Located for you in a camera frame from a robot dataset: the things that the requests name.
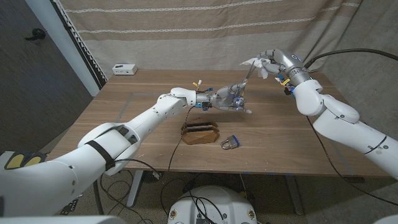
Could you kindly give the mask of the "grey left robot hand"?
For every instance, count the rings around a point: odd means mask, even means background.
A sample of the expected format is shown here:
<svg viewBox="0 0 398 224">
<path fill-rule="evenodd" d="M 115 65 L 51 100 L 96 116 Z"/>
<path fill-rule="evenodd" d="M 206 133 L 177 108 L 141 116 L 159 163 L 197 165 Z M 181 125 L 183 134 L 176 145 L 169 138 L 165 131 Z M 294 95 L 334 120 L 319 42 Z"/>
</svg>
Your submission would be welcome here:
<svg viewBox="0 0 398 224">
<path fill-rule="evenodd" d="M 251 110 L 245 108 L 246 99 L 243 97 L 245 86 L 246 82 L 233 83 L 219 89 L 213 95 L 212 107 L 223 111 L 235 110 L 252 114 Z"/>
</svg>

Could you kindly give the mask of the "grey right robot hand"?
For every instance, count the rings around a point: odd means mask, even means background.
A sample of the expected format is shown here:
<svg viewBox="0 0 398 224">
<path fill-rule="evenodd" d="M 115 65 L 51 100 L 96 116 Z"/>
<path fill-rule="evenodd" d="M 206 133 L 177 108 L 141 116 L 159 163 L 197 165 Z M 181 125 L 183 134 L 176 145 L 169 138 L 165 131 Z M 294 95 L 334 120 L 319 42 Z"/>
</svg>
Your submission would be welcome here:
<svg viewBox="0 0 398 224">
<path fill-rule="evenodd" d="M 303 68 L 302 61 L 296 55 L 285 50 L 266 50 L 257 57 L 261 59 L 262 66 L 267 73 L 285 75 L 293 86 L 311 79 Z"/>
</svg>

